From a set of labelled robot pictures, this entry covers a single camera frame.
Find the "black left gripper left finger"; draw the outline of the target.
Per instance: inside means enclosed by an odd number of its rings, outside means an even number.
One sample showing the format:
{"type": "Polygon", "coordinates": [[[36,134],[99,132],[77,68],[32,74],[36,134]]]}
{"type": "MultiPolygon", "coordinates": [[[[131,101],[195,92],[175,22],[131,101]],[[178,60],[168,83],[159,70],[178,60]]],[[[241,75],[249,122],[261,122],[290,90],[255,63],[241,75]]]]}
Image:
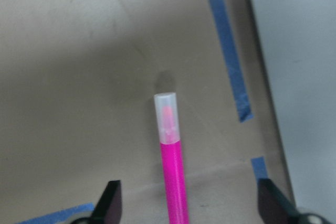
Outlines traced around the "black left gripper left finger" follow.
{"type": "Polygon", "coordinates": [[[119,224],[121,221],[121,216],[121,181],[109,181],[89,218],[89,223],[119,224]]]}

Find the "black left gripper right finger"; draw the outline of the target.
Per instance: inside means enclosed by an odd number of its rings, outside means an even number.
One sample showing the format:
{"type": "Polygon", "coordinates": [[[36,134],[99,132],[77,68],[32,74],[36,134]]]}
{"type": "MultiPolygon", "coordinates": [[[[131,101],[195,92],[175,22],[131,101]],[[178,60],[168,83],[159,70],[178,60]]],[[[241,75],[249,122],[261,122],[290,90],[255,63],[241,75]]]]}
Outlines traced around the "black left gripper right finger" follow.
{"type": "Polygon", "coordinates": [[[299,211],[271,179],[258,179],[257,189],[258,212],[264,223],[299,223],[299,211]]]}

